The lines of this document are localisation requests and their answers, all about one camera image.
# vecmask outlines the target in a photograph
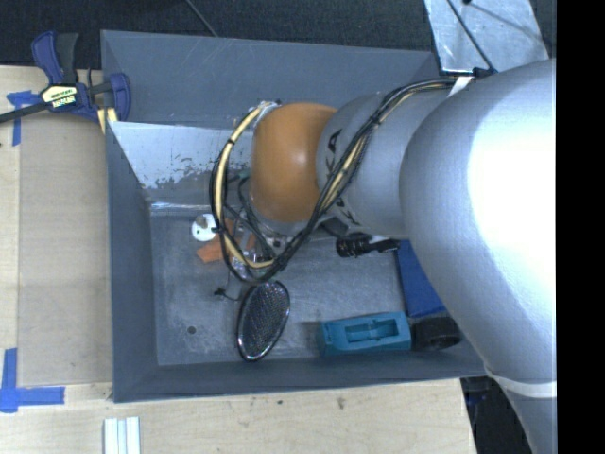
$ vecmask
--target orange object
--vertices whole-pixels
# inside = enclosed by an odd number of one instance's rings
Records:
[[[233,221],[231,219],[227,218],[227,219],[225,219],[225,223],[227,224],[227,228],[229,229],[229,231],[231,233],[233,233]],[[237,240],[237,243],[241,247],[241,243],[239,240]],[[256,243],[256,237],[250,236],[250,238],[248,239],[248,243],[246,244],[246,250],[249,250],[252,247],[254,247],[255,243]],[[196,254],[198,255],[198,257],[202,260],[202,262],[204,264],[222,260],[223,251],[222,251],[222,247],[220,246],[220,237],[215,236],[210,242],[206,242],[206,244],[204,244],[203,247],[200,247],[198,249]]]
[[[315,155],[337,110],[316,103],[281,106],[262,119],[252,141],[250,198],[261,215],[280,222],[309,220],[320,197]]]

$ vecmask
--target teal plastic object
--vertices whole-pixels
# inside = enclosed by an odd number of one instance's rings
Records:
[[[403,311],[346,318],[320,324],[318,345],[324,357],[411,349]]]

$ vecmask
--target wooden table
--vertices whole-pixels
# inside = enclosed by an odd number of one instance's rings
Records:
[[[11,109],[8,92],[44,86],[36,68],[0,66],[0,113]],[[24,139],[28,126],[52,120],[53,132],[63,119],[24,120]],[[0,125],[0,363],[17,346],[20,147],[11,136],[12,124]],[[65,405],[0,413],[0,453],[99,453],[103,420],[129,416],[140,417],[144,454],[476,453],[456,379],[119,405],[111,392],[108,382],[68,385]]]

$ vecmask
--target blue cloth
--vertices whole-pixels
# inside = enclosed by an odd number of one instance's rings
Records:
[[[27,405],[58,405],[64,402],[65,387],[17,388],[17,349],[4,352],[0,412],[14,413]]]
[[[422,318],[445,311],[445,306],[428,281],[409,240],[402,240],[397,251],[399,271],[409,318]]]

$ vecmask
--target black carpet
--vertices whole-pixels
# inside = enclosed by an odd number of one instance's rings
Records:
[[[432,50],[423,0],[192,1],[221,37]],[[556,57],[557,0],[530,1]],[[2,63],[32,63],[30,43],[48,29],[79,33],[76,67],[94,69],[100,29],[208,35],[184,0],[0,0],[0,17]],[[479,454],[529,452],[504,394],[492,382],[484,387],[469,394]]]

